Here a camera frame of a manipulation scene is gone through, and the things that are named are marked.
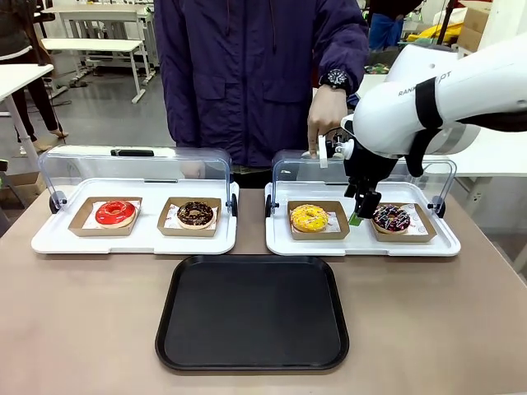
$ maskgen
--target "yellow frosted donut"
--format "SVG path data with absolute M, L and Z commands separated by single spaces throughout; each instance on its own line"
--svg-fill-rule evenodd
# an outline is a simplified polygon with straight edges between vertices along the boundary
M 292 211 L 291 223 L 300 232 L 320 232 L 328 224 L 328 213 L 318 206 L 304 204 Z

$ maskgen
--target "transparent cover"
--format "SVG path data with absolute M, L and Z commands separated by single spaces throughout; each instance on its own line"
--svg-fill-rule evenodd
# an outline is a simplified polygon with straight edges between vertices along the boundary
M 425 159 L 422 162 L 424 173 L 421 177 L 413 177 L 406 166 L 404 159 L 397 162 L 391 175 L 380 182 L 413 184 L 422 190 L 425 198 L 436 208 L 438 202 L 443 202 L 450 187 L 454 182 L 456 166 L 451 160 Z M 327 168 L 320 168 L 318 159 L 306 157 L 301 151 L 281 151 L 273 160 L 273 195 L 272 208 L 276 206 L 277 194 L 287 195 L 288 190 L 305 190 L 305 197 L 310 195 L 310 186 L 313 184 L 326 184 L 328 186 L 348 185 L 348 177 L 344 171 L 344 162 L 341 158 L 328 159 Z
M 95 179 L 146 184 L 209 181 L 225 186 L 226 203 L 231 205 L 231 158 L 222 150 L 67 145 L 45 152 L 39 164 L 57 210 L 79 184 Z

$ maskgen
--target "person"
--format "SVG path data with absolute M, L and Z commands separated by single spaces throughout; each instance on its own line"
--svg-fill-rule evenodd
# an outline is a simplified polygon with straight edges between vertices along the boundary
M 154 7 L 170 135 L 176 146 L 227 150 L 242 188 L 270 182 L 280 150 L 316 156 L 318 135 L 347 115 L 368 55 L 355 0 L 156 0 Z
M 404 17 L 422 0 L 370 0 L 370 49 L 381 51 L 401 40 Z
M 30 37 L 27 33 L 29 29 L 33 29 L 35 8 L 35 0 L 0 0 L 0 64 L 38 63 L 37 55 L 31 46 Z M 60 130 L 42 78 L 37 78 L 29 83 L 27 90 L 30 92 L 49 132 L 60 138 L 67 137 L 69 133 Z M 12 98 L 24 128 L 37 152 L 51 148 L 51 146 L 41 143 L 35 135 L 35 130 L 27 113 L 24 88 L 13 92 Z M 18 132 L 16 135 L 18 142 L 21 142 Z

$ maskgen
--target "blue pants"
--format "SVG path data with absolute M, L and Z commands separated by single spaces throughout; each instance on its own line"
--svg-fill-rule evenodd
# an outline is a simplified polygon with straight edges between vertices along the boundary
M 382 14 L 373 14 L 370 28 L 370 49 L 393 47 L 401 40 L 404 21 L 394 21 Z

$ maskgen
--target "foot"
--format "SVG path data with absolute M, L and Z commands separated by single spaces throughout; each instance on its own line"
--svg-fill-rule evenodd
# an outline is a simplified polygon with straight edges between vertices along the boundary
M 68 132 L 61 132 L 59 129 L 57 130 L 51 130 L 49 131 L 51 134 L 54 134 L 55 136 L 57 136 L 58 138 L 65 138 L 67 136 L 69 136 L 69 133 Z
M 37 153 L 44 152 L 53 148 L 52 146 L 48 146 L 47 144 L 41 143 L 38 140 L 36 142 L 33 142 L 33 147 L 35 148 L 35 151 L 37 151 Z

